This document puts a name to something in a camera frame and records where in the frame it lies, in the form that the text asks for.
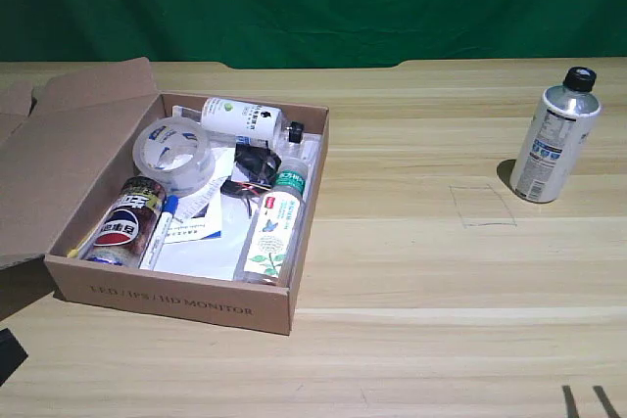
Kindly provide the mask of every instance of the box lid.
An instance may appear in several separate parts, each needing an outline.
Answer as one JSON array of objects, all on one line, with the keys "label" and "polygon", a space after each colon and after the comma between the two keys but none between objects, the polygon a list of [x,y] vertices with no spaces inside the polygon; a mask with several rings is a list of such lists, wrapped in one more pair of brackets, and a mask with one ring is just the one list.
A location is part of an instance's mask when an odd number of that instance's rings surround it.
[{"label": "box lid", "polygon": [[[145,58],[50,80],[0,147],[0,269],[50,252],[158,97]],[[6,110],[23,112],[18,101]]]},{"label": "box lid", "polygon": [[32,105],[32,84],[25,80],[0,92],[0,146],[20,127]]}]

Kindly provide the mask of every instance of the white paper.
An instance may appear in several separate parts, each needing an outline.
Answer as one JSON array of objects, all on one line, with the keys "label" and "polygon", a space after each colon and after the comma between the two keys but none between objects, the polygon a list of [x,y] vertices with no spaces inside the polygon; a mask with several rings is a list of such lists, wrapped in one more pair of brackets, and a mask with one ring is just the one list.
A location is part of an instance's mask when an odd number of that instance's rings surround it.
[{"label": "white paper", "polygon": [[179,222],[174,219],[169,226],[166,244],[189,242],[191,240],[202,240],[215,238],[221,235],[222,228],[222,203],[220,193],[214,193],[209,204],[201,209],[196,215]]},{"label": "white paper", "polygon": [[235,145],[230,146],[214,141],[210,144],[212,146],[211,152],[214,154],[214,160],[216,162],[214,174],[207,184],[196,193],[180,199],[178,208],[174,214],[176,222],[186,222],[206,207],[212,200],[212,197],[216,193],[219,193],[219,188],[222,186],[222,183],[224,183],[224,180],[230,176],[233,171]]},{"label": "white paper", "polygon": [[219,195],[222,203],[222,236],[216,239],[167,244],[155,271],[230,281],[242,250],[250,219],[246,205],[237,198]]}]

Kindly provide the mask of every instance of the bottle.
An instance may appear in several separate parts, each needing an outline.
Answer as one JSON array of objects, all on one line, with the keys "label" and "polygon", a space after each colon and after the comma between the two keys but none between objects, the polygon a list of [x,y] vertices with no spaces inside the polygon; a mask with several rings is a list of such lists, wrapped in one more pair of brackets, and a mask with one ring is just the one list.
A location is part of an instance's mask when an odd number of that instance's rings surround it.
[{"label": "bottle", "polygon": [[591,93],[596,78],[571,68],[561,85],[545,90],[509,180],[516,195],[534,203],[557,198],[601,112]]},{"label": "bottle", "polygon": [[263,147],[276,152],[288,138],[289,121],[274,107],[208,98],[201,112],[173,107],[173,116],[190,117],[210,132],[212,140]]},{"label": "bottle", "polygon": [[145,176],[126,180],[84,259],[136,268],[155,231],[165,188]]},{"label": "bottle", "polygon": [[287,286],[305,209],[303,192],[309,172],[302,160],[303,125],[292,121],[279,149],[281,165],[272,189],[253,216],[234,281]]}]

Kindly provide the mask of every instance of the bottle label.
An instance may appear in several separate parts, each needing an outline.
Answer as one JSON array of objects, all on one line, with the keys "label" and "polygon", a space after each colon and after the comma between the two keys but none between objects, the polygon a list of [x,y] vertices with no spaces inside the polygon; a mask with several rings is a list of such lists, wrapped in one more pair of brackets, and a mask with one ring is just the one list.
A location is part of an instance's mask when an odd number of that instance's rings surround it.
[{"label": "bottle label", "polygon": [[293,170],[281,170],[276,177],[274,186],[291,186],[301,195],[305,191],[305,178]]},{"label": "bottle label", "polygon": [[205,102],[201,124],[213,132],[272,142],[280,114],[278,108],[214,97]]},{"label": "bottle label", "polygon": [[278,278],[301,202],[289,193],[272,192],[262,199],[244,271]]},{"label": "bottle label", "polygon": [[245,136],[236,136],[235,143],[243,144],[245,146],[261,147],[264,149],[270,148],[270,143],[265,139],[251,139],[250,137]]}]

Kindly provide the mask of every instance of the clear packing tape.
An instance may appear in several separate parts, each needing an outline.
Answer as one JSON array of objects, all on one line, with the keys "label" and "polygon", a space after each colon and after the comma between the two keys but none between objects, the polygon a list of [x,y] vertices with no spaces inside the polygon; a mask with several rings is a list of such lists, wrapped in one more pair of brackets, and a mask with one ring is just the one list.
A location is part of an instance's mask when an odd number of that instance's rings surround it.
[{"label": "clear packing tape", "polygon": [[133,159],[142,174],[178,197],[202,188],[215,164],[207,131],[186,117],[166,117],[146,127],[135,140]]}]

